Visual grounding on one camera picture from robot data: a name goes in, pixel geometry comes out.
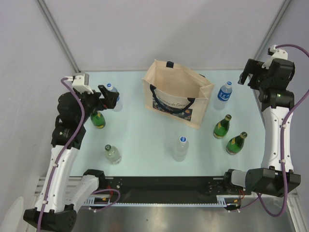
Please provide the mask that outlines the blue label water bottle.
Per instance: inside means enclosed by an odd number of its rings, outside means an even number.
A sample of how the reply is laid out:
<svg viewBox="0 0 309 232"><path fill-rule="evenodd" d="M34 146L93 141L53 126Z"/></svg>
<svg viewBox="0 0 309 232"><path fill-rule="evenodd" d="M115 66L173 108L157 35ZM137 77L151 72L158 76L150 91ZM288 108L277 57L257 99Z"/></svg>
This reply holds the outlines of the blue label water bottle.
<svg viewBox="0 0 309 232"><path fill-rule="evenodd" d="M214 108L219 111L223 110L227 101L230 99L231 94L232 82L228 81L220 87L218 94L214 100Z"/></svg>

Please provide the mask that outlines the clear glass Chang bottle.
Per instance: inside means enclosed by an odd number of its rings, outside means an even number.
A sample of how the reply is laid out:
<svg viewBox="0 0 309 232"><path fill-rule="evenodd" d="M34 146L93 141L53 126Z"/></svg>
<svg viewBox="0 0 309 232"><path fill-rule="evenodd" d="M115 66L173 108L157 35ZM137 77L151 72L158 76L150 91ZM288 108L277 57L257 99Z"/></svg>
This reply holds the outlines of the clear glass Chang bottle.
<svg viewBox="0 0 309 232"><path fill-rule="evenodd" d="M105 145L105 157L111 164L118 164L122 156L119 153L119 150L113 145Z"/></svg>

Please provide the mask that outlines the beige canvas tote bag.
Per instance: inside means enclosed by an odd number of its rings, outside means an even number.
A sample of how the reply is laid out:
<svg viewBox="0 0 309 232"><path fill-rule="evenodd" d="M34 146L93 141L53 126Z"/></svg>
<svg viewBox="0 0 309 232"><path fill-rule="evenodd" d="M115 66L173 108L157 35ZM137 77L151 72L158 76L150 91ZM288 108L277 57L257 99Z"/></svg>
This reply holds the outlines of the beige canvas tote bag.
<svg viewBox="0 0 309 232"><path fill-rule="evenodd" d="M145 107L199 129L214 84L171 61L155 60L142 79Z"/></svg>

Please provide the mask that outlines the clear plastic bottle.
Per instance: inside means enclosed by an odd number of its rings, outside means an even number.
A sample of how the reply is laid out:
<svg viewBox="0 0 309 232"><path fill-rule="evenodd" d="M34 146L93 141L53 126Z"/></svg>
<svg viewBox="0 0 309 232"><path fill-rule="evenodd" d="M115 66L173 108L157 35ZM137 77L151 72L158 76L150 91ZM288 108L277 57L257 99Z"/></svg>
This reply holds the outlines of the clear plastic bottle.
<svg viewBox="0 0 309 232"><path fill-rule="evenodd" d="M177 162L184 161L188 152L189 142L185 136L181 136L174 143L173 158Z"/></svg>

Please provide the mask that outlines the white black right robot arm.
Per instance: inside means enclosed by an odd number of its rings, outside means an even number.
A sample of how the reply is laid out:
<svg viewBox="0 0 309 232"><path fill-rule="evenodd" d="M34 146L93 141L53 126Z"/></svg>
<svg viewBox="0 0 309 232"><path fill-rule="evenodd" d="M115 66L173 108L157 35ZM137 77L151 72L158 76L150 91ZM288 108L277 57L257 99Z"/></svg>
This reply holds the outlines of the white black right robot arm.
<svg viewBox="0 0 309 232"><path fill-rule="evenodd" d="M274 58L270 66L249 59L238 83L259 91L261 112L265 122L265 151L260 168L239 171L230 169L224 175L223 189L234 194L239 188L249 192L283 197L301 182L294 173L290 155L290 125L295 105L294 94L286 88L295 73L295 64Z"/></svg>

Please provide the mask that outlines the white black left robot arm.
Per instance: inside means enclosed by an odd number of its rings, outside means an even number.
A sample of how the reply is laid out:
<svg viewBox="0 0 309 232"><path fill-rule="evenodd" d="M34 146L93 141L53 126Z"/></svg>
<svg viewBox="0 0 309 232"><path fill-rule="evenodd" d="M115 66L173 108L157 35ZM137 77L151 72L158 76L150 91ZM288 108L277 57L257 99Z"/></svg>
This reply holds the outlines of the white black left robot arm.
<svg viewBox="0 0 309 232"><path fill-rule="evenodd" d="M97 112L113 109L118 92L104 85L95 90L78 92L72 88L58 98L58 116L52 133L49 168L40 196L32 209L24 212L23 219L37 231L72 231L79 209L93 193L102 193L108 186L103 171L88 169L79 184L66 195L73 163L81 149L86 133L85 122Z"/></svg>

